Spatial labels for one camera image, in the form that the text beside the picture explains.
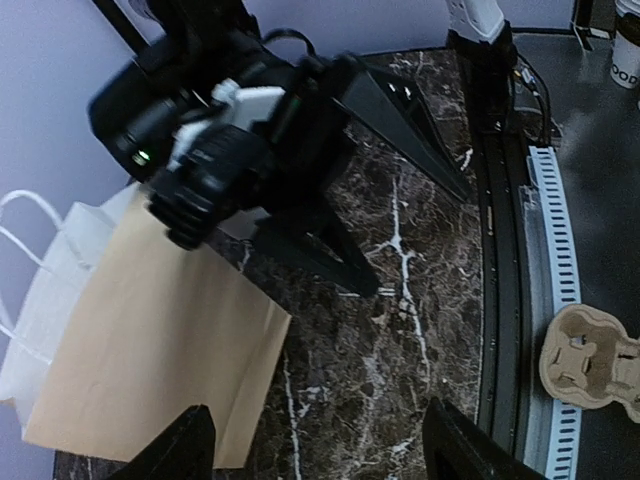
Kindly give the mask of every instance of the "white paper cup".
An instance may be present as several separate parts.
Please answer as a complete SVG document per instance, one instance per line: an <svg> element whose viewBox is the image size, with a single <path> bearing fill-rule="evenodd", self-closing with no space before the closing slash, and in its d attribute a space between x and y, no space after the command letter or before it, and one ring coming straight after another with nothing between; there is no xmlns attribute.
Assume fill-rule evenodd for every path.
<svg viewBox="0 0 640 480"><path fill-rule="evenodd" d="M640 18L626 14L618 17L613 47L611 78L621 87L633 89L640 80Z"/></svg>

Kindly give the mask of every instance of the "brown marble surface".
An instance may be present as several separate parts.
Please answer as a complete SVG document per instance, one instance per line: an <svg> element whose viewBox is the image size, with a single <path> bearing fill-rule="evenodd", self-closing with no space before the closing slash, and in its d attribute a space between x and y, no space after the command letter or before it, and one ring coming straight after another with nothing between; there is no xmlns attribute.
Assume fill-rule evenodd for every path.
<svg viewBox="0 0 640 480"><path fill-rule="evenodd" d="M453 55L373 59L419 80L447 146L469 137ZM293 314L253 449L216 479L424 479L421 419L439 395L477 409L482 287L475 200L456 204L360 127L331 199L383 283L363 300L219 236L217 248ZM99 480L112 462L58 454L57 480Z"/></svg>

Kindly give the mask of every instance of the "white paper bag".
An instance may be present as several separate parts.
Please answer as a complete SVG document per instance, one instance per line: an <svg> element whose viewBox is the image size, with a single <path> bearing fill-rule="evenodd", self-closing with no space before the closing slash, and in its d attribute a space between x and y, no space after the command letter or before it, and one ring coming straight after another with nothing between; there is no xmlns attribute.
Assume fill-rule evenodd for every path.
<svg viewBox="0 0 640 480"><path fill-rule="evenodd" d="M0 235L39 267L15 325L0 294L0 330L11 338L0 371L0 402L14 406L23 432L71 313L135 188L128 187L103 207L75 203L64 220L33 192L17 190L0 200ZM4 210L14 201L25 199L35 202L57 229L42 259L2 226Z"/></svg>

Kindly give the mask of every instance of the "paper bag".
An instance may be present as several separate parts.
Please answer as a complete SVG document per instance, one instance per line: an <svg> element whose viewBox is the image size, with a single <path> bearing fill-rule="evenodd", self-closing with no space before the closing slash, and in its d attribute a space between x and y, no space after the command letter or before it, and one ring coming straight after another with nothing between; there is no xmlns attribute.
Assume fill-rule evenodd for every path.
<svg viewBox="0 0 640 480"><path fill-rule="evenodd" d="M191 405L241 468L290 316L209 247L166 239L141 195L73 312L24 439L130 461Z"/></svg>

